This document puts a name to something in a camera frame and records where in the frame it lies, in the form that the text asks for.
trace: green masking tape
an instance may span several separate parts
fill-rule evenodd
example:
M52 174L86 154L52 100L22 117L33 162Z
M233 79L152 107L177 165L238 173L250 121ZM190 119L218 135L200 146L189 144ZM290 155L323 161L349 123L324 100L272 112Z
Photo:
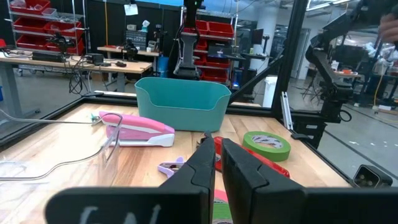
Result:
M243 137L243 146L274 162L285 161L290 153L290 144L285 139L262 131L246 133Z

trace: desk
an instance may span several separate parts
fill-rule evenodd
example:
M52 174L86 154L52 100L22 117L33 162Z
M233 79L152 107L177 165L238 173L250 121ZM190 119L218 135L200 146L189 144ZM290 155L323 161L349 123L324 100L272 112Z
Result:
M85 103L59 120L89 121L90 113L99 111L138 114L136 107ZM274 118L226 115L220 131L213 133L213 136L222 136L241 143L248 131L267 131L288 140L292 146L290 157L278 164L286 168L292 179L303 186L349 187L343 178L307 146L301 141L293 140L291 133ZM173 147L122 147L113 186L158 187L167 178L157 170L157 165L164 161L174 161L179 156L186 161L195 152L197 142L202 137L203 133L177 131ZM1 152L0 157L9 161L29 161L31 165L37 166L65 159L81 159L96 152L105 138L103 124L51 124ZM53 194L68 187L90 185L87 180L96 174L85 166L64 167L55 172L56 178L52 179L51 187L46 184L38 185L30 188L26 194L22 194L16 187L13 188L15 191L7 191L6 184L0 182L0 200L5 196L14 198L7 202L0 201L0 223L44 223L43 209ZM217 171L215 188L224 190L222 175Z
M97 47L97 50L104 51L107 53L108 58L112 58L111 53L126 53L126 50L123 50L123 47L114 48L114 47ZM154 57L154 63L152 64L154 71L157 72L157 57L159 57L158 52L146 52L143 50L139 50L138 55L144 55L148 57ZM108 83L112 82L112 73L108 74Z
M0 53L0 77L3 85L3 94L4 101L6 102L8 113L11 116L17 118L27 117L35 111L31 111L28 113L23 113L21 104L19 102L18 89L16 85L14 71L12 69L12 64L19 65L40 65L40 66L48 66L48 67L58 67L58 68L71 68L76 65L77 61L79 61L79 56L72 56L68 59L67 63L58 63L58 62L44 62L44 61L36 61L32 60L28 57L24 58L7 58L3 53ZM118 91L124 91L124 73L139 73L142 74L144 71L148 70L152 64L146 62L126 62L127 66L117 67L115 64L112 64L110 67L86 67L84 70L89 71L98 71L98 72L118 72Z

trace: pink stapler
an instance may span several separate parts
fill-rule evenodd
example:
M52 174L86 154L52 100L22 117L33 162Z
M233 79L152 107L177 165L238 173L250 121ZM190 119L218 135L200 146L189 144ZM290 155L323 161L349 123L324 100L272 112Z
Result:
M101 111L106 125L106 136L112 135L120 118L116 115L106 115ZM163 146L171 147L174 143L174 129L149 118L121 114L123 117L119 133L120 146Z

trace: teal plastic bin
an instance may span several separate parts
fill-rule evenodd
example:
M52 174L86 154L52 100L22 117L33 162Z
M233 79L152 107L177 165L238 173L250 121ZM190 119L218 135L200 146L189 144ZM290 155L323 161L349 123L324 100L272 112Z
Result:
M176 130L218 131L231 92L212 82L142 78L136 83L140 116Z

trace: red storage bin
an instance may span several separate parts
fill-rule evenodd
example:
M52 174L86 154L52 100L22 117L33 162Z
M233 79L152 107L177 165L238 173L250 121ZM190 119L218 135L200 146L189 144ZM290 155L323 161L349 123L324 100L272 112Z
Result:
M25 0L25 2L26 2L26 8L15 7L12 5L10 5L10 8L14 12L42 15L44 9L51 7L51 2L47 0ZM36 5L42 6L42 9L40 10L30 9L30 7L35 7Z
M56 26L58 27L61 32L61 35L65 37L74 37L75 36L75 31L65 31L68 29L75 28L75 25L73 23L64 23L64 22L49 22L47 25L45 25L44 30L48 34L55 34L57 30L52 30L51 26ZM81 28L81 22L76 23L76 27ZM82 30L77 30L77 39L80 38L80 36L83 34Z
M234 29L231 24L209 22L209 35L218 37L234 37Z
M38 36L33 36L33 35L22 35L18 40L17 40L17 46L18 47L23 47L27 49L36 49L36 50L47 50L47 47L45 46L47 44L47 41L45 37L38 37Z
M203 69L201 79L205 81L226 83L228 74L222 69Z
M14 23L15 30L22 30L28 32L38 32L45 33L44 26L47 24L47 21L38 20L38 19L28 19L28 18L19 18Z
M197 47L195 48L197 50L207 50L207 40L200 39Z
M228 68L229 60L225 58L208 57L206 59L206 65L218 68Z
M206 57L201 56L200 59L193 61L194 65L202 65L204 66L206 64Z
M54 52L60 52L60 49L58 49L58 47L55 44L48 43L46 45L46 47L47 47L47 50L51 50L51 51L54 51ZM78 55L82 55L83 51L85 49L85 46L83 44L83 40L82 39L79 40L79 42L78 42L76 47L78 49ZM76 54L76 47L67 49L67 53Z
M197 21L197 29L199 34L207 35L207 33L209 33L209 25L206 21ZM196 31L193 28L184 28L184 32L196 34Z

